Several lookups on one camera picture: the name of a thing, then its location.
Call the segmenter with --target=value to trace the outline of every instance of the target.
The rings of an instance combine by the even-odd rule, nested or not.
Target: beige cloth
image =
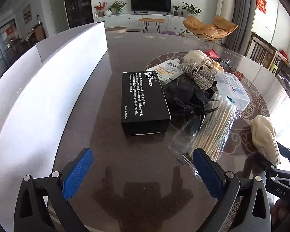
[[[279,149],[275,140],[276,131],[269,117],[257,115],[250,121],[252,142],[276,167],[280,164]]]

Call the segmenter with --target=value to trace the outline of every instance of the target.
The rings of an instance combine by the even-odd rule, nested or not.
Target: clear plastic container
[[[221,96],[229,97],[234,101],[239,111],[245,110],[250,103],[250,98],[235,75],[221,72],[216,75],[215,81],[217,81],[216,87]]]

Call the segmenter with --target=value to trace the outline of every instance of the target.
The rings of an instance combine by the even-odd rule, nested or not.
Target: white cabinet
[[[186,30],[185,26],[183,25],[183,21],[186,20],[185,17],[171,17],[170,28],[171,29],[179,29],[179,30]]]
[[[161,23],[160,31],[170,30],[175,32],[183,32],[186,28],[183,25],[183,21],[186,19],[184,17],[176,17],[173,15],[160,15],[160,14],[148,14],[148,13],[137,13],[137,14],[117,14],[106,17],[95,18],[94,22],[104,22],[105,28],[112,27],[128,27],[128,28],[138,28],[143,30],[143,22],[139,22],[141,18],[157,18],[164,19],[165,22]],[[156,23],[150,22],[149,33],[156,33],[157,27]]]
[[[111,15],[108,17],[100,17],[95,18],[94,22],[101,22],[104,21],[104,27],[105,28],[111,28],[111,27],[127,27],[127,26],[143,26],[142,22],[139,22],[138,20],[143,18],[143,16],[140,14],[128,14],[128,15]]]

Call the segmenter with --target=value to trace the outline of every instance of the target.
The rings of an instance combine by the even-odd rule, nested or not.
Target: plastic bag
[[[173,141],[168,144],[169,149],[179,155],[199,179],[200,175],[192,163],[193,151],[202,148],[212,161],[218,161],[233,121],[240,117],[237,107],[228,98],[221,97],[215,92],[212,99],[215,101],[211,101],[208,108],[219,107],[219,109],[205,115],[201,129],[198,131],[200,117],[194,116],[175,133]]]

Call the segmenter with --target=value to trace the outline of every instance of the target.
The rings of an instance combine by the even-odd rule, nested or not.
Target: red packet
[[[204,53],[211,58],[219,58],[219,56],[217,55],[217,53],[213,49],[210,49],[209,51],[206,51]]]
[[[281,50],[280,53],[288,60],[288,56],[284,50]]]

